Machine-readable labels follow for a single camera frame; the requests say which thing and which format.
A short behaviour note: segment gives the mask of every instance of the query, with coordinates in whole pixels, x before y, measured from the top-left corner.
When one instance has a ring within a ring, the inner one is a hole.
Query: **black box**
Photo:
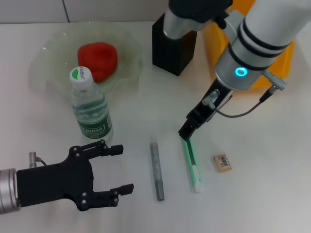
[[[193,58],[197,32],[172,40],[164,34],[163,22],[164,15],[152,25],[152,64],[179,76]]]

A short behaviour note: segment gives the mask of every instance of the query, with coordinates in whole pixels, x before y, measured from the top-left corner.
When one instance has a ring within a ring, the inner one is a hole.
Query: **bottle cap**
[[[87,90],[93,81],[91,71],[86,67],[76,67],[70,72],[70,81],[73,89],[78,91]]]

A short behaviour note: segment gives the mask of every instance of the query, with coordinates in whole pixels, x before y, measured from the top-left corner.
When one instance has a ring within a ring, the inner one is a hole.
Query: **green marker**
[[[200,193],[204,190],[202,185],[202,178],[199,170],[199,166],[196,160],[195,151],[193,149],[192,140],[189,139],[187,141],[183,140],[186,157],[189,165],[191,180],[193,184],[194,191],[196,193]]]

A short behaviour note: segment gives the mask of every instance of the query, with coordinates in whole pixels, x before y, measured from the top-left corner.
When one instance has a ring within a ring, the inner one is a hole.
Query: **small eraser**
[[[225,153],[215,155],[214,161],[220,172],[225,172],[232,169],[232,166]]]

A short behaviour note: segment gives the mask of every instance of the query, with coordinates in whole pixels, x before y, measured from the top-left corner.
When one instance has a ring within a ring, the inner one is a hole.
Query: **plastic bottle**
[[[82,134],[109,141],[113,131],[107,101],[94,83],[91,71],[86,67],[76,67],[70,72],[70,81],[71,105]]]

